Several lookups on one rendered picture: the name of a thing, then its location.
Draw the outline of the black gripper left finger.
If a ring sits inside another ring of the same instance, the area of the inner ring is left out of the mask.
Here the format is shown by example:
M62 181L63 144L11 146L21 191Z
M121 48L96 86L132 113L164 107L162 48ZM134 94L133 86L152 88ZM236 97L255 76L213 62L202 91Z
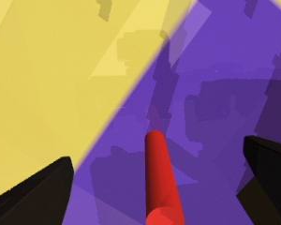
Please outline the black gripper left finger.
M24 179L0 195L0 225L62 225L74 169L70 156Z

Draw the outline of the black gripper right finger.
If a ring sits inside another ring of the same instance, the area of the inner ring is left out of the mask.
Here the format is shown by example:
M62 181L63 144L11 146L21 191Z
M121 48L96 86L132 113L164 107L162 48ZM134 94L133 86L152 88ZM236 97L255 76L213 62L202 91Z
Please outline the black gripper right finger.
M281 143L246 135L243 154L252 173L281 216Z

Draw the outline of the red peg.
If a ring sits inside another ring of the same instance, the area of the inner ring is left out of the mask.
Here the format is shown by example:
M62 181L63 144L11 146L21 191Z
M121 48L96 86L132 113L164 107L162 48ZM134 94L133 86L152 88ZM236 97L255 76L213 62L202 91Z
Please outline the red peg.
M185 225L163 134L148 132L144 148L146 225Z

